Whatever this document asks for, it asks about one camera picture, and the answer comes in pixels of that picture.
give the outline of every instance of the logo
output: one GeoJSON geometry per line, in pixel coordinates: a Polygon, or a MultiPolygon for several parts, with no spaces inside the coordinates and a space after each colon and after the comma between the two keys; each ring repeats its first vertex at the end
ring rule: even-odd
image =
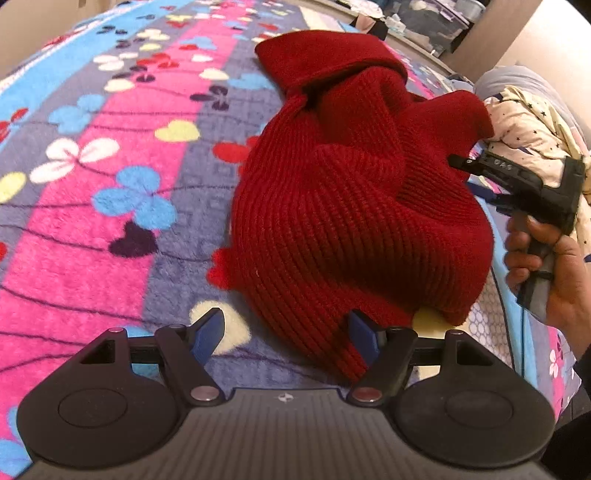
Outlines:
{"type": "Polygon", "coordinates": [[[283,403],[289,403],[291,400],[294,399],[294,396],[291,393],[283,392],[277,397],[277,400],[283,403]]]}

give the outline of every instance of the hand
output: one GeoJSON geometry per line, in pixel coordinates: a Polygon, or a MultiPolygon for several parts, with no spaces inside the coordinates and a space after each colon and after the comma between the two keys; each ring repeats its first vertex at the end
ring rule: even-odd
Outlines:
{"type": "Polygon", "coordinates": [[[554,281],[546,305],[546,324],[562,331],[575,357],[580,358],[591,345],[591,277],[579,245],[555,226],[539,223],[530,216],[527,229],[531,236],[517,230],[514,218],[507,224],[509,236],[505,241],[504,260],[509,269],[507,285],[516,294],[530,272],[542,266],[540,257],[525,253],[532,236],[554,245],[554,281]]]}

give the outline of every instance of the dark purple heart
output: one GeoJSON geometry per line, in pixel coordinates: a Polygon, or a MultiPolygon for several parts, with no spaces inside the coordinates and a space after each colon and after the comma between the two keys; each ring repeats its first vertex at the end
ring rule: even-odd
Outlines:
{"type": "Polygon", "coordinates": [[[194,93],[189,98],[193,102],[208,102],[213,100],[215,97],[213,95],[208,95],[207,93],[194,93]]]}
{"type": "Polygon", "coordinates": [[[220,102],[218,100],[213,103],[212,108],[214,110],[219,110],[219,111],[225,112],[226,110],[228,110],[230,108],[230,105],[228,105],[226,102],[220,102]]]}
{"type": "Polygon", "coordinates": [[[226,87],[222,87],[221,85],[211,85],[209,91],[214,95],[226,96],[228,94],[228,89],[226,87]]]}
{"type": "Polygon", "coordinates": [[[140,82],[140,83],[150,83],[153,82],[156,79],[156,77],[154,75],[140,75],[139,77],[137,77],[135,79],[136,82],[140,82]]]}
{"type": "Polygon", "coordinates": [[[111,78],[113,80],[117,80],[117,79],[126,79],[131,77],[132,73],[131,72],[121,72],[121,73],[115,73],[111,78]]]}
{"type": "Polygon", "coordinates": [[[154,233],[137,226],[131,220],[124,226],[123,237],[113,240],[109,245],[109,252],[124,258],[145,257],[157,251],[158,245],[154,233]]]}

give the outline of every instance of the finger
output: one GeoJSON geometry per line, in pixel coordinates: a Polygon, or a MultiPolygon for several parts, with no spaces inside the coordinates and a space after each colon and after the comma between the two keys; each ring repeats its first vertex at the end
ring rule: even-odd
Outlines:
{"type": "Polygon", "coordinates": [[[513,232],[505,240],[505,248],[509,251],[527,251],[530,246],[531,237],[525,232],[513,232]]]}
{"type": "Polygon", "coordinates": [[[539,270],[542,266],[542,259],[540,257],[519,251],[507,252],[503,262],[509,270],[513,268],[527,268],[530,271],[535,271],[539,270]]]}
{"type": "Polygon", "coordinates": [[[533,218],[531,215],[528,215],[527,217],[527,229],[531,236],[534,237],[538,242],[547,245],[556,244],[562,236],[562,232],[554,225],[539,223],[539,221],[533,218]]]}
{"type": "Polygon", "coordinates": [[[563,235],[554,246],[557,255],[581,255],[579,244],[571,237],[563,235]]]}
{"type": "Polygon", "coordinates": [[[530,271],[527,268],[513,268],[505,277],[507,286],[511,291],[517,294],[519,286],[530,277],[530,271]]]}
{"type": "Polygon", "coordinates": [[[513,217],[509,218],[509,221],[507,222],[507,231],[509,233],[511,232],[515,232],[517,230],[517,226],[515,224],[515,220],[513,219],[513,217]]]}

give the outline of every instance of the pink stripe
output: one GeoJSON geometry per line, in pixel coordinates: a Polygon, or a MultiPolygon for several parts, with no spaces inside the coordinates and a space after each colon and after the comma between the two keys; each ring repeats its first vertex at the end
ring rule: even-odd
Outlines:
{"type": "MultiPolygon", "coordinates": [[[[228,7],[218,12],[228,19],[245,14],[244,7],[228,7]]],[[[183,34],[183,39],[208,36],[217,45],[217,50],[179,50],[177,43],[165,51],[181,64],[179,70],[191,70],[194,74],[172,73],[150,66],[157,78],[155,82],[138,84],[135,89],[109,97],[103,107],[105,112],[186,112],[186,115],[99,113],[91,127],[82,134],[79,145],[83,147],[92,140],[107,137],[117,140],[121,149],[116,156],[91,164],[93,168],[115,174],[126,166],[148,166],[160,174],[161,189],[174,186],[187,145],[159,141],[154,131],[175,119],[193,122],[196,118],[201,103],[192,102],[189,96],[207,92],[211,84],[198,74],[206,67],[221,69],[237,42],[232,38],[235,32],[222,25],[225,21],[198,21],[183,34]],[[213,61],[193,63],[191,58],[196,53],[207,54],[213,57],[213,61]],[[181,95],[149,89],[151,86],[173,90],[181,95]],[[147,131],[122,132],[92,127],[97,125],[147,131]]],[[[39,204],[87,203],[100,189],[113,186],[114,179],[76,167],[66,178],[48,184],[39,204]]],[[[91,206],[38,209],[32,212],[28,228],[64,242],[106,250],[110,241],[122,235],[122,227],[130,217],[131,214],[108,218],[91,206]]],[[[24,233],[4,279],[6,288],[51,304],[111,312],[128,318],[47,307],[2,291],[0,329],[87,342],[110,326],[133,324],[133,319],[142,315],[143,295],[151,265],[152,257],[126,260],[114,257],[108,251],[66,247],[24,233]]],[[[0,368],[48,353],[58,355],[78,349],[39,340],[2,338],[0,368]]],[[[17,405],[27,391],[62,362],[62,359],[49,359],[0,375],[0,390],[3,392],[0,396],[0,417],[4,418],[10,407],[17,405]]],[[[0,422],[0,437],[10,437],[5,422],[0,422]]]]}
{"type": "Polygon", "coordinates": [[[562,378],[562,369],[564,367],[564,359],[560,358],[560,351],[558,349],[559,338],[558,338],[558,330],[552,327],[548,327],[548,340],[550,344],[550,349],[554,350],[556,353],[556,365],[558,366],[558,376],[554,378],[554,375],[551,375],[552,380],[552,388],[554,391],[553,396],[553,403],[552,406],[554,408],[554,415],[556,419],[560,416],[561,413],[561,401],[564,397],[564,380],[562,378]]]}

